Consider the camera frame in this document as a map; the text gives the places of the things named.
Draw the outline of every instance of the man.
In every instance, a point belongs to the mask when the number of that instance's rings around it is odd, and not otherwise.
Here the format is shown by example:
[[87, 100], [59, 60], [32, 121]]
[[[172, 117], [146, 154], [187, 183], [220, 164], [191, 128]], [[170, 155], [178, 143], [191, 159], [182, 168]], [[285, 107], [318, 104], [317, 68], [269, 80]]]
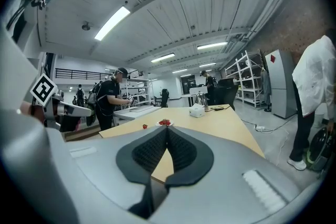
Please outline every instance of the man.
[[78, 106], [84, 106], [84, 97], [85, 97], [85, 92], [82, 89], [82, 85], [78, 85], [78, 90], [77, 90], [77, 105]]
[[113, 110], [116, 105], [136, 103], [136, 100], [120, 97], [119, 83], [122, 82], [122, 78], [127, 78], [127, 74], [126, 69], [118, 68], [111, 79], [100, 85], [97, 93], [96, 116], [102, 131], [112, 128]]
[[334, 126], [334, 83], [336, 68], [336, 29], [308, 46], [292, 74], [295, 99], [298, 109], [298, 130], [288, 164], [297, 170], [306, 169], [302, 160], [303, 151], [309, 147], [308, 136], [314, 123], [316, 108], [327, 104], [329, 123], [327, 130]]
[[202, 70], [201, 76], [206, 77], [206, 79], [205, 79], [205, 85], [206, 85], [206, 87], [208, 89], [208, 93], [206, 94], [206, 97], [209, 99], [208, 105], [214, 105], [215, 104], [214, 80], [213, 80], [213, 78], [205, 70]]

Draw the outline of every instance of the white sneaker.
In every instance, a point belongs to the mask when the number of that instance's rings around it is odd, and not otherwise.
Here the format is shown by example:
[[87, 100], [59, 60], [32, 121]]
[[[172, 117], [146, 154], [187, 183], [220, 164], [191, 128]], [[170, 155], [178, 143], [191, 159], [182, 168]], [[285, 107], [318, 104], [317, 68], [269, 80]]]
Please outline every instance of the white sneaker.
[[304, 169], [307, 168], [307, 165], [303, 160], [301, 160], [300, 162], [295, 162], [292, 159], [288, 159], [287, 163], [294, 166], [295, 169], [299, 171], [303, 171]]

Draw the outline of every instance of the brick wall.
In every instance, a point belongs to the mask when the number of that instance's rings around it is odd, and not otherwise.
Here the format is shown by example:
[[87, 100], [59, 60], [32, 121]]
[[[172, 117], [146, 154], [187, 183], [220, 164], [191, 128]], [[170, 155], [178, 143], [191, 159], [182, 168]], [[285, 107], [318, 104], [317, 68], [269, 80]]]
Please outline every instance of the brick wall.
[[244, 50], [260, 49], [265, 55], [291, 51], [297, 63], [304, 49], [332, 27], [336, 23], [328, 0], [284, 0]]

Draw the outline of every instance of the black t-shirt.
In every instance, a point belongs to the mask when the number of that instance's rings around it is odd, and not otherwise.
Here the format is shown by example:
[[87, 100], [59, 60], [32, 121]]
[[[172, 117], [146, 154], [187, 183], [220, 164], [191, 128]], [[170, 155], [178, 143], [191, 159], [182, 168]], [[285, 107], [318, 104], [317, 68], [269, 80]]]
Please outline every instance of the black t-shirt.
[[210, 87], [208, 87], [208, 94], [213, 94], [214, 93], [214, 81], [213, 78], [211, 76], [208, 76], [205, 79], [205, 85], [211, 85]]
[[119, 93], [120, 88], [118, 82], [116, 82], [114, 79], [104, 81], [101, 84], [100, 90], [97, 94], [97, 102], [99, 108], [103, 111], [113, 112], [115, 105], [109, 103], [109, 101], [107, 100], [107, 95], [117, 97]]

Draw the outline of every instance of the kettle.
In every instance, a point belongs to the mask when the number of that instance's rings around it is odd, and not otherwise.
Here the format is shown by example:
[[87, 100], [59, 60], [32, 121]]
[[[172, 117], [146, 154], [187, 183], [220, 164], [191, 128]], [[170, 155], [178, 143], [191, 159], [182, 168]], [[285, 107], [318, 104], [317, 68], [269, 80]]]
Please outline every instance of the kettle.
[[195, 98], [195, 103], [204, 106], [205, 111], [209, 111], [208, 101], [206, 100], [206, 96], [202, 92], [198, 92]]

